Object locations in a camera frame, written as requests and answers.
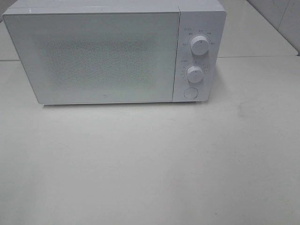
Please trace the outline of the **round white door release button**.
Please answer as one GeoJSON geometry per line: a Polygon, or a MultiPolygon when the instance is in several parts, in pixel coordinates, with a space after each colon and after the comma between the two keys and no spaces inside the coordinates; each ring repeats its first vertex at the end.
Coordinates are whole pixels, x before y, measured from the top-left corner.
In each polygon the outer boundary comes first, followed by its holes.
{"type": "Polygon", "coordinates": [[[195,99],[198,96],[198,90],[196,88],[187,88],[184,91],[185,98],[195,99]]]}

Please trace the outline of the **white microwave oven body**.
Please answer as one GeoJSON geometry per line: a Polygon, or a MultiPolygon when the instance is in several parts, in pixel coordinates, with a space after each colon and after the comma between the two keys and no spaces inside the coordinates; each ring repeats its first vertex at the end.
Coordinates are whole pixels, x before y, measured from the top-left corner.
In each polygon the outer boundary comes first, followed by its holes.
{"type": "Polygon", "coordinates": [[[179,22],[173,95],[169,102],[207,101],[226,19],[226,11],[217,0],[18,0],[2,14],[2,19],[4,21],[6,15],[175,12],[179,13],[179,22]],[[194,55],[190,49],[191,39],[198,34],[204,34],[210,40],[209,50],[201,56],[194,55]],[[191,66],[203,69],[204,78],[198,83],[187,80],[186,72],[191,66]],[[195,99],[185,98],[187,88],[196,88],[198,96],[195,99]]]}

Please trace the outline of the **white microwave door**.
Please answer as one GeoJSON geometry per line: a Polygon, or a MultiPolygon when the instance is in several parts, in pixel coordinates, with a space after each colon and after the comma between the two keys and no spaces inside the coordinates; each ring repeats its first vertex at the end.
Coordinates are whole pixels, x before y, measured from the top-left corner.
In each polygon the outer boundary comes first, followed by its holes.
{"type": "Polygon", "coordinates": [[[169,102],[179,13],[6,15],[44,105],[169,102]]]}

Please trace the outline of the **white microwave knob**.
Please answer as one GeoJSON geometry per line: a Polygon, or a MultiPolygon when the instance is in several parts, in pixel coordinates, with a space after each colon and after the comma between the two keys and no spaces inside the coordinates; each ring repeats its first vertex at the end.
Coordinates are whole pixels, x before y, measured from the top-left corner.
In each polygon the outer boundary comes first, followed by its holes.
{"type": "Polygon", "coordinates": [[[198,34],[190,41],[191,52],[197,56],[204,55],[209,50],[209,46],[210,40],[208,36],[204,34],[198,34]]]}
{"type": "Polygon", "coordinates": [[[199,66],[191,66],[187,69],[186,77],[190,83],[198,83],[204,78],[203,69],[199,66]]]}

